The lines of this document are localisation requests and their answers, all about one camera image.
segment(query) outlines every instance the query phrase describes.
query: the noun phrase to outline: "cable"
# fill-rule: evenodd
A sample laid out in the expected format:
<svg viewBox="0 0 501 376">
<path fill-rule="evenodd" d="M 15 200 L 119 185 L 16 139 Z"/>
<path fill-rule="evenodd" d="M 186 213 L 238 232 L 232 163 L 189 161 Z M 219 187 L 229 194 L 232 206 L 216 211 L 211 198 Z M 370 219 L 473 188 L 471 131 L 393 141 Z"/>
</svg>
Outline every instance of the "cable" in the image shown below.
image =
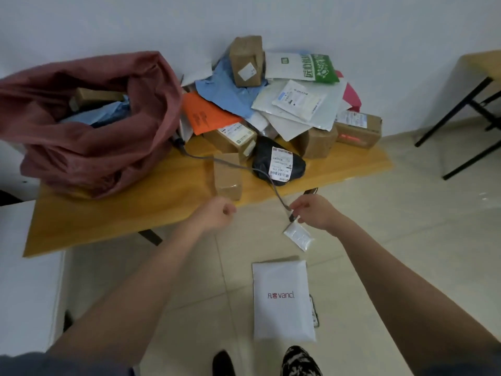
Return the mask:
<svg viewBox="0 0 501 376">
<path fill-rule="evenodd" d="M 189 154 L 185 147 L 184 147 L 184 141 L 179 138 L 179 137 L 175 137 L 173 140 L 172 140 L 172 143 L 173 145 L 179 149 L 179 151 L 187 156 L 187 157 L 191 157 L 191 158 L 195 158 L 195 159 L 203 159 L 203 160 L 209 160 L 209 161 L 215 161 L 215 162 L 219 162 L 219 163 L 223 163 L 225 165 L 228 165 L 228 166 L 231 166 L 231 167 L 236 167 L 238 169 L 245 169 L 245 170 L 248 170 L 248 171 L 258 171 L 260 172 L 261 174 L 263 174 L 264 176 L 266 176 L 266 178 L 268 178 L 270 180 L 270 183 L 273 187 L 273 191 L 275 192 L 275 194 L 277 195 L 278 199 L 280 200 L 280 203 L 282 203 L 282 206 L 284 206 L 284 208 L 287 210 L 287 211 L 292 211 L 292 209 L 285 204 L 285 202 L 283 201 L 282 197 L 280 196 L 278 190 L 277 190 L 277 187 L 275 186 L 275 184 L 273 183 L 272 179 L 270 178 L 270 176 L 266 173 L 266 171 L 262 171 L 260 169 L 256 169 L 255 167 L 247 167 L 247 166 L 242 166 L 242 165 L 237 165 L 235 163 L 232 163 L 232 162 L 228 162 L 228 161 L 225 161 L 221 158 L 214 158 L 214 157 L 211 157 L 211 156 L 197 156 L 197 155 L 192 155 L 192 154 Z"/>
</svg>

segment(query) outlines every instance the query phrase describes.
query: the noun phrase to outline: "floor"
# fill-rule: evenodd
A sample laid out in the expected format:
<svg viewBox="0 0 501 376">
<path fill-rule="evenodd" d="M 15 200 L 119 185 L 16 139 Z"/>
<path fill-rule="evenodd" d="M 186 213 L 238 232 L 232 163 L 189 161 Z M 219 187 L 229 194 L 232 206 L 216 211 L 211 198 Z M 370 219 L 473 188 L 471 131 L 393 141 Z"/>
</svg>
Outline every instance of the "floor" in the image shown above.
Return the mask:
<svg viewBox="0 0 501 376">
<path fill-rule="evenodd" d="M 447 182 L 440 176 L 501 139 L 485 124 L 384 140 L 394 169 L 319 193 L 391 253 L 501 337 L 501 151 Z M 287 197 L 291 202 L 295 196 Z M 324 374 L 410 374 L 343 248 L 324 232 L 307 253 L 282 234 L 287 216 L 271 199 L 241 208 L 231 227 L 201 240 L 188 260 L 141 363 L 143 376 L 210 375 L 225 348 L 236 374 L 279 375 L 289 342 L 253 341 L 251 263 L 300 256 L 320 327 L 301 343 Z M 169 236 L 172 227 L 155 231 Z M 80 316 L 152 251 L 138 234 L 75 251 L 70 307 Z"/>
</svg>

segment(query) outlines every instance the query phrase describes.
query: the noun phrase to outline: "black plastic bag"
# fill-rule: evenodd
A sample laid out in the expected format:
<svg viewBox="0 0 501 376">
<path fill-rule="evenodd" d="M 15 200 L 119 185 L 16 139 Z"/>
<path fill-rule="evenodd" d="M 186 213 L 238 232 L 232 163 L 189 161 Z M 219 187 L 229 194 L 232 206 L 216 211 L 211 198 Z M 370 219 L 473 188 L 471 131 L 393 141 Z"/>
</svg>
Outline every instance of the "black plastic bag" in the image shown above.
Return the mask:
<svg viewBox="0 0 501 376">
<path fill-rule="evenodd" d="M 252 162 L 252 167 L 254 169 L 259 169 L 261 171 L 264 171 L 266 174 L 269 174 L 273 147 L 286 150 L 283 146 L 279 145 L 271 138 L 267 138 L 264 136 L 258 137 L 258 140 L 255 145 L 254 160 Z M 292 153 L 292 171 L 291 171 L 291 178 L 289 179 L 289 181 L 301 178 L 305 173 L 305 170 L 306 170 L 306 162 L 304 161 L 304 159 L 299 157 L 296 153 Z M 270 182 L 270 180 L 259 171 L 254 170 L 254 174 L 258 178 L 263 179 L 268 183 Z M 282 182 L 273 179 L 273 184 L 275 186 L 283 186 L 286 183 L 287 182 Z"/>
</svg>

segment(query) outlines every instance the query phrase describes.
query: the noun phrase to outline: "person's left hand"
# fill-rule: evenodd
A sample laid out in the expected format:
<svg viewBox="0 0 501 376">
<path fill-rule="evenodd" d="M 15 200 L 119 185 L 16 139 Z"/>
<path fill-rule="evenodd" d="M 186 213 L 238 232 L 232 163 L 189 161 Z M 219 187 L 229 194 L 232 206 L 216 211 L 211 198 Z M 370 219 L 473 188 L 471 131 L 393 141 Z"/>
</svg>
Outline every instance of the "person's left hand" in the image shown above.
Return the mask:
<svg viewBox="0 0 501 376">
<path fill-rule="evenodd" d="M 200 233 L 226 227 L 233 220 L 236 207 L 233 202 L 223 196 L 215 196 L 198 207 L 186 220 Z"/>
</svg>

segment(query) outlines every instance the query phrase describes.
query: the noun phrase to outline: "forearm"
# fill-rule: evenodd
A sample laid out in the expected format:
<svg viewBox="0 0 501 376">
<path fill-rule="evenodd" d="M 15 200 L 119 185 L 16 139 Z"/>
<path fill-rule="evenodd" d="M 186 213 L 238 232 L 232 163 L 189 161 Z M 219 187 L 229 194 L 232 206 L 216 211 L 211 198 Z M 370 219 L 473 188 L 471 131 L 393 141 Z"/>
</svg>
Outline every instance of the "forearm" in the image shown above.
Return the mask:
<svg viewBox="0 0 501 376">
<path fill-rule="evenodd" d="M 402 264 L 353 221 L 329 232 L 343 244 L 367 294 L 413 369 L 493 350 L 498 341 L 441 291 Z"/>
<path fill-rule="evenodd" d="M 200 233 L 180 223 L 131 276 L 64 333 L 49 353 L 132 366 L 141 360 L 188 253 Z"/>
</svg>

